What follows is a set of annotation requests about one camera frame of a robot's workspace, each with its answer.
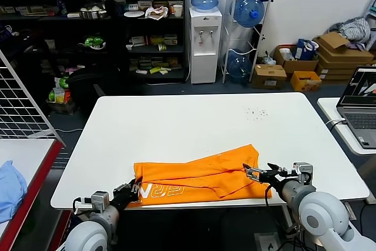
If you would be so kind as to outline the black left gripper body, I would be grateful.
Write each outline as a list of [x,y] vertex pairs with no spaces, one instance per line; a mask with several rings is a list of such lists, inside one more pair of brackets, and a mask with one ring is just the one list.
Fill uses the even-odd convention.
[[133,199],[133,180],[124,183],[113,190],[112,205],[116,208],[126,208]]

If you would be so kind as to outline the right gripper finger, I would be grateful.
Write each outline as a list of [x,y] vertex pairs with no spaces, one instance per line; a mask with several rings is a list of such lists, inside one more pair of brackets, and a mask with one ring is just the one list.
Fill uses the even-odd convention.
[[268,163],[270,167],[270,174],[272,175],[288,175],[288,170],[286,168],[282,168],[279,165]]
[[243,163],[243,169],[246,174],[246,176],[253,181],[261,182],[261,177],[266,173],[265,170],[259,169],[259,168],[252,168],[246,163]]

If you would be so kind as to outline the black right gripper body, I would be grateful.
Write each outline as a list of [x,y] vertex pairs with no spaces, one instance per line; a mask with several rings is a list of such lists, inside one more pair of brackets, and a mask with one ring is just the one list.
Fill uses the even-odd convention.
[[[282,190],[284,183],[286,183],[287,178],[292,178],[294,177],[294,173],[288,173],[288,175],[272,175],[270,174],[270,170],[265,170],[266,173],[261,177],[261,183],[268,183],[271,185],[275,190]],[[281,176],[284,179],[283,180],[278,180],[277,177]]]

